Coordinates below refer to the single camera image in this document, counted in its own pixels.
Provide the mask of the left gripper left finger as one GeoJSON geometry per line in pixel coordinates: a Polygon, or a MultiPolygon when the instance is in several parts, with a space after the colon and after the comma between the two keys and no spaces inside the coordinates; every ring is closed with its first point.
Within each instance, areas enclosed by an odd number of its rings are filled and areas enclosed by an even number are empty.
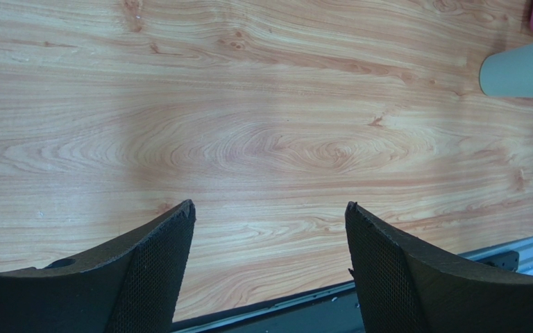
{"type": "Polygon", "coordinates": [[[196,210],[152,221],[44,268],[0,273],[0,332],[168,332],[196,210]]]}

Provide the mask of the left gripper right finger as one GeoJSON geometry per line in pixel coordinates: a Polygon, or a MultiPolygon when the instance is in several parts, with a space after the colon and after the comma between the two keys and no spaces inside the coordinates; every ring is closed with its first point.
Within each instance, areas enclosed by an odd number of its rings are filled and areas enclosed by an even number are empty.
{"type": "Polygon", "coordinates": [[[533,332],[533,276],[454,255],[355,202],[345,226],[367,332],[533,332]]]}

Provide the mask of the green cup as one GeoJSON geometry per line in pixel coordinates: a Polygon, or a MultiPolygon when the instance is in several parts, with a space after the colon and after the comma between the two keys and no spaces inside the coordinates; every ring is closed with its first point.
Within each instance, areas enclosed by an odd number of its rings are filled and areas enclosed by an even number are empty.
{"type": "Polygon", "coordinates": [[[479,81],[487,96],[533,98],[533,43],[490,55],[479,81]]]}

